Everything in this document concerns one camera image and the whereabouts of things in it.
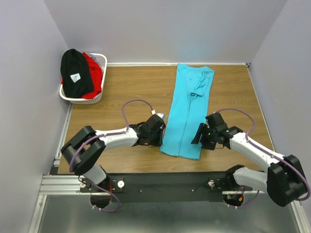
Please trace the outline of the cyan t shirt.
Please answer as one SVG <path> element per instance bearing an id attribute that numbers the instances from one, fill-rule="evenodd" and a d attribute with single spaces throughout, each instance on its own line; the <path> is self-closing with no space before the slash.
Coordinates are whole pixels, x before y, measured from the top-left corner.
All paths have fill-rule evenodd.
<path id="1" fill-rule="evenodd" d="M 214 70 L 178 64 L 173 100 L 160 147 L 170 156 L 199 160 L 201 145 L 192 144 L 200 123 L 205 121 Z"/>

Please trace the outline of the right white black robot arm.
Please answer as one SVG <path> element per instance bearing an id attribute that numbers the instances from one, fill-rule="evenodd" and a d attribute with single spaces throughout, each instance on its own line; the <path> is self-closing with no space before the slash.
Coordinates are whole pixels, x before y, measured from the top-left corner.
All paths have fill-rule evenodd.
<path id="1" fill-rule="evenodd" d="M 199 125 L 192 144 L 201 144 L 206 150 L 214 150 L 220 144 L 241 153 L 261 168 L 261 171 L 255 171 L 243 165 L 233 166 L 219 182 L 208 181 L 210 187 L 231 191 L 247 186 L 267 193 L 281 207 L 311 196 L 311 187 L 297 157 L 269 150 L 242 129 L 228 127 L 220 112 L 206 116 L 206 122 Z"/>

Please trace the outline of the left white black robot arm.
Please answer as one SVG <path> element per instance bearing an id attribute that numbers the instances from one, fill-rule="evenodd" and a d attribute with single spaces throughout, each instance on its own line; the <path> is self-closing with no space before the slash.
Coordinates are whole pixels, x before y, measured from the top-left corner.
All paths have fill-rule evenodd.
<path id="1" fill-rule="evenodd" d="M 97 163 L 101 154 L 121 147 L 161 146 L 164 119 L 164 114 L 156 113 L 145 122 L 112 131 L 96 131 L 85 126 L 61 148 L 62 156 L 69 164 L 70 172 L 82 175 L 96 185 L 103 184 L 108 176 Z"/>

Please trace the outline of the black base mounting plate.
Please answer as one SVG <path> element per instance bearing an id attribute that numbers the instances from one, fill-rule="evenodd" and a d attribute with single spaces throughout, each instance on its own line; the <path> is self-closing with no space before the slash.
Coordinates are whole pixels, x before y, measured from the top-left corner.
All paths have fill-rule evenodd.
<path id="1" fill-rule="evenodd" d="M 80 180 L 80 191 L 90 193 L 90 202 L 102 210 L 111 202 L 223 202 L 241 206 L 248 186 L 232 184 L 225 172 L 110 173 L 100 184 Z"/>

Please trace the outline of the red t shirt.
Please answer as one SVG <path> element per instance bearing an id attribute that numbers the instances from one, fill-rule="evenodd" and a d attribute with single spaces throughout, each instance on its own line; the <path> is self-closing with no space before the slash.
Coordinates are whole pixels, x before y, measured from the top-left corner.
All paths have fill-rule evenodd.
<path id="1" fill-rule="evenodd" d="M 102 91 L 102 68 L 84 52 L 66 51 L 61 59 L 60 72 L 67 98 L 93 99 Z"/>

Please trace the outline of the white plastic laundry basket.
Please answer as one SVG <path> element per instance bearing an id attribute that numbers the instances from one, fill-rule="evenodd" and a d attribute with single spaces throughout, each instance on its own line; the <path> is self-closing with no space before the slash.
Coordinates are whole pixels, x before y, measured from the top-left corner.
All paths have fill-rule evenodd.
<path id="1" fill-rule="evenodd" d="M 63 90 L 63 83 L 61 83 L 59 90 L 60 97 L 71 102 L 72 104 L 95 104 L 98 103 L 102 98 L 107 68 L 107 58 L 99 53 L 90 54 L 93 54 L 97 57 L 96 62 L 90 58 L 89 53 L 83 52 L 83 56 L 86 58 L 87 64 L 89 66 L 89 72 L 93 82 L 94 90 L 90 93 L 84 94 L 82 98 L 68 98 L 66 97 Z"/>

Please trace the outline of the black t shirt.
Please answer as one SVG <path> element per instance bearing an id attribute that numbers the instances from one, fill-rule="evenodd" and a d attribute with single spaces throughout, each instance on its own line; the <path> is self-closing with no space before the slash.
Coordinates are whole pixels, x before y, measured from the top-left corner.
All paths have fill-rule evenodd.
<path id="1" fill-rule="evenodd" d="M 76 49 L 67 50 L 61 59 L 63 90 L 68 98 L 82 98 L 94 90 L 86 58 Z"/>

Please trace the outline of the grey patterned garment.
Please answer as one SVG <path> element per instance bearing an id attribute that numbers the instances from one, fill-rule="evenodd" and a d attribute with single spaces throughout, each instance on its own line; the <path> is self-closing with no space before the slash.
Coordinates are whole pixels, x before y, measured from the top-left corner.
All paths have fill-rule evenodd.
<path id="1" fill-rule="evenodd" d="M 93 54 L 89 54 L 90 58 L 92 58 L 95 62 L 97 61 L 97 57 L 94 56 Z"/>

